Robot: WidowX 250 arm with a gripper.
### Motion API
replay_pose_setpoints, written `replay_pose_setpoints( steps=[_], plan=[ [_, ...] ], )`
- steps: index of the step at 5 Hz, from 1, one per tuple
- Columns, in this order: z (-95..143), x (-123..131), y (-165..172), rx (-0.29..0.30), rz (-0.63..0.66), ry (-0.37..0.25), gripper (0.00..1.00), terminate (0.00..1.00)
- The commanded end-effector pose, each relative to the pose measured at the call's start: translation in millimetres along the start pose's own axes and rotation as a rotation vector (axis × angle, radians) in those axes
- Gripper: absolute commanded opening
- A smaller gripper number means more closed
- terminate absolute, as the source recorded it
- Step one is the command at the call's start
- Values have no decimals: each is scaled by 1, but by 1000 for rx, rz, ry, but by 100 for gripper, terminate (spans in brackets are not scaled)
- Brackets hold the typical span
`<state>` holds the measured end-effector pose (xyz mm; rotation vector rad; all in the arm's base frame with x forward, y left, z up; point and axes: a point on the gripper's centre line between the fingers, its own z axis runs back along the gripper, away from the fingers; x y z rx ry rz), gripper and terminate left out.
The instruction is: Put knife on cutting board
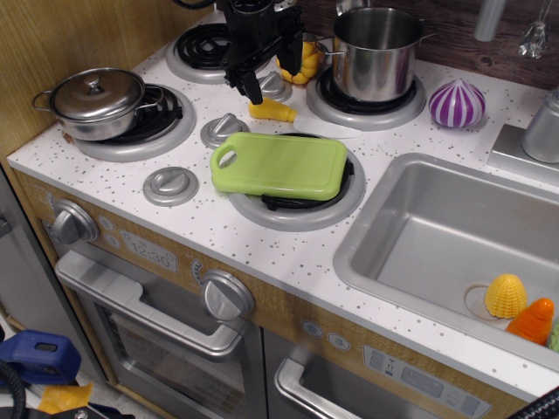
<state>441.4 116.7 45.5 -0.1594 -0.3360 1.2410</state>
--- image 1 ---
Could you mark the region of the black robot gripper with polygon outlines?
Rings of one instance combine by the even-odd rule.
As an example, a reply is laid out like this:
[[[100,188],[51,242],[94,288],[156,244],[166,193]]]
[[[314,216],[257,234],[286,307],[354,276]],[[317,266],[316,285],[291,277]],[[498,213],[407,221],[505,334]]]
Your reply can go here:
[[[225,1],[231,44],[221,67],[226,83],[253,105],[263,103],[256,72],[272,57],[291,75],[301,69],[305,26],[299,5],[276,10],[274,1]]]

